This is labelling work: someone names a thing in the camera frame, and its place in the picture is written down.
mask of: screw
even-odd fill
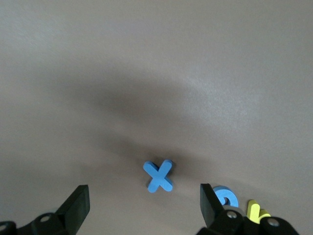
[[[47,222],[50,218],[51,218],[51,215],[47,214],[40,219],[40,222],[42,223]]]
[[[237,218],[237,214],[234,211],[228,211],[227,216],[231,219]]]
[[[279,222],[278,222],[276,219],[274,219],[274,218],[269,218],[269,219],[268,219],[268,223],[269,223],[271,226],[273,226],[273,227],[278,227],[278,226],[279,226]]]
[[[4,231],[6,229],[6,224],[0,225],[0,232]]]

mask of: white surface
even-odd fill
[[[311,235],[312,22],[311,0],[2,0],[0,220],[89,184],[79,235],[193,235],[213,183]]]

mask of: blue foam letter x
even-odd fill
[[[172,161],[165,160],[160,168],[152,162],[145,162],[143,169],[152,177],[148,186],[149,192],[156,192],[157,188],[161,186],[165,191],[170,192],[173,189],[172,181],[166,177],[167,173],[172,168]]]

